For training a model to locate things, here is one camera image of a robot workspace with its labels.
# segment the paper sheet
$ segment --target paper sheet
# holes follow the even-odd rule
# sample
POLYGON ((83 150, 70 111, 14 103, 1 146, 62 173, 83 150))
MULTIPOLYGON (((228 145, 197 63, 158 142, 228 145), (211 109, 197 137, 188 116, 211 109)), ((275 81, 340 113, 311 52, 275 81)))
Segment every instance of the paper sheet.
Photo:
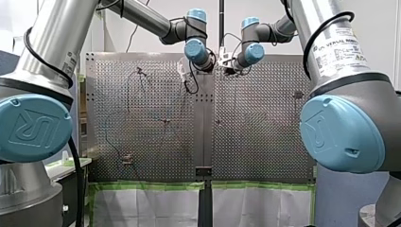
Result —
POLYGON ((272 188, 213 189, 218 227, 299 227, 311 222, 311 191, 272 188))
POLYGON ((96 193, 94 227, 198 227, 199 191, 96 193))

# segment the metal pole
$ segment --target metal pole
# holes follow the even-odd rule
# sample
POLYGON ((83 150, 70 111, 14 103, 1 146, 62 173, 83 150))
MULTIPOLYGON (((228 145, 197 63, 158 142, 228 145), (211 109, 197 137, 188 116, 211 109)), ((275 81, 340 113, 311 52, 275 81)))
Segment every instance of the metal pole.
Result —
MULTIPOLYGON (((102 5, 107 6, 115 0, 103 0, 102 5)), ((157 11, 151 9, 147 5, 137 0, 125 0, 124 6, 122 2, 110 7, 110 10, 117 14, 121 14, 123 8, 124 13, 122 16, 127 20, 139 25, 140 27, 148 30, 149 32, 164 38, 170 31, 171 23, 164 16, 160 15, 157 11)))
POLYGON ((224 45, 224 0, 219 0, 220 4, 219 4, 219 26, 218 26, 218 43, 219 46, 223 46, 224 45))

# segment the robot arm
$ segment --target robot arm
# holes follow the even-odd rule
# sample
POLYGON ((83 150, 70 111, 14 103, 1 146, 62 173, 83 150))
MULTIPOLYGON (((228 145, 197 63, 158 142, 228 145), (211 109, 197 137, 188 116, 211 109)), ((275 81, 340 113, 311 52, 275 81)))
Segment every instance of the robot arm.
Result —
MULTIPOLYGON (((114 0, 103 0, 102 4, 108 6, 113 2, 114 0)), ((196 68, 205 72, 213 70, 213 58, 206 48, 206 13, 204 10, 191 9, 186 18, 169 21, 137 0, 119 1, 110 9, 157 35, 163 44, 186 42, 185 56, 196 65, 196 68)))
POLYGON ((274 25, 243 21, 234 71, 263 58, 261 42, 290 42, 296 29, 312 88, 301 114, 309 154, 335 171, 399 171, 401 105, 389 78, 369 67, 351 28, 354 14, 337 0, 282 2, 288 14, 274 25))
POLYGON ((284 16, 274 24, 260 24, 257 17, 242 22, 242 52, 233 62, 234 71, 241 71, 258 63, 265 56, 260 43, 289 43, 294 37, 295 25, 284 16))

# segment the metal stand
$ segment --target metal stand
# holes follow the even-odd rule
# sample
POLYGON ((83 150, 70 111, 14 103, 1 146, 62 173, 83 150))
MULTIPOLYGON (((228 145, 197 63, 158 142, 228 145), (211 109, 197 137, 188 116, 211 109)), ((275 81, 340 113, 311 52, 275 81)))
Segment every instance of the metal stand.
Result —
POLYGON ((389 180, 376 205, 362 207, 359 211, 360 227, 384 227, 395 221, 401 212, 401 174, 390 172, 389 180))
POLYGON ((42 163, 1 165, 0 173, 2 227, 62 226, 62 187, 42 163))

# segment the green tape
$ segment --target green tape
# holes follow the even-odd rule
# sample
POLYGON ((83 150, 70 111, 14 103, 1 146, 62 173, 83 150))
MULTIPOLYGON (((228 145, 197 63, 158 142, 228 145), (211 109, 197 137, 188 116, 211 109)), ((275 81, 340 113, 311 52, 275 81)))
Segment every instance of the green tape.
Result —
POLYGON ((312 195, 311 195, 311 200, 310 200, 310 224, 314 225, 315 224, 315 212, 316 212, 316 186, 312 187, 312 195))
POLYGON ((264 182, 212 182, 213 189, 244 189, 244 188, 266 188, 291 191, 312 191, 314 184, 294 183, 264 183, 264 182))
POLYGON ((79 82, 84 82, 85 79, 86 79, 86 76, 85 76, 85 75, 83 75, 83 74, 79 74, 79 75, 78 75, 78 81, 79 81, 79 82))
MULTIPOLYGON (((90 158, 79 158, 79 161, 81 163, 84 163, 86 161, 90 161, 90 158)), ((61 163, 61 161, 57 161, 51 164, 47 164, 47 167, 52 167, 52 166, 65 166, 65 167, 73 167, 74 166, 74 160, 66 160, 63 164, 61 163)))
POLYGON ((148 183, 121 181, 114 183, 90 183, 88 200, 89 216, 91 224, 94 226, 94 206, 96 193, 99 191, 118 191, 118 190, 156 190, 156 191, 195 191, 204 189, 204 183, 148 183))

